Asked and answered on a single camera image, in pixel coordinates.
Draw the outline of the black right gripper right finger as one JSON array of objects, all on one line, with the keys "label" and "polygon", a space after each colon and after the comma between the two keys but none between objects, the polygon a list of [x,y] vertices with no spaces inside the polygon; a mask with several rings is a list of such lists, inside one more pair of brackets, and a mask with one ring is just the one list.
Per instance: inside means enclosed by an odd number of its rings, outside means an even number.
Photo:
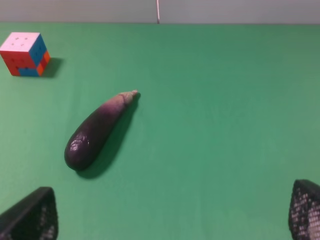
[{"label": "black right gripper right finger", "polygon": [[320,186],[307,179],[294,181],[288,227],[294,240],[320,238]]}]

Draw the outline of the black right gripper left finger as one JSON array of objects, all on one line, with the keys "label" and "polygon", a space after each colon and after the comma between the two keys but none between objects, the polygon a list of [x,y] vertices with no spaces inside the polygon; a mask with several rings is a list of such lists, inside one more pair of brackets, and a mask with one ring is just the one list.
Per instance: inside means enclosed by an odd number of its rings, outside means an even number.
[{"label": "black right gripper left finger", "polygon": [[52,187],[39,187],[0,215],[2,240],[56,240],[58,234]]}]

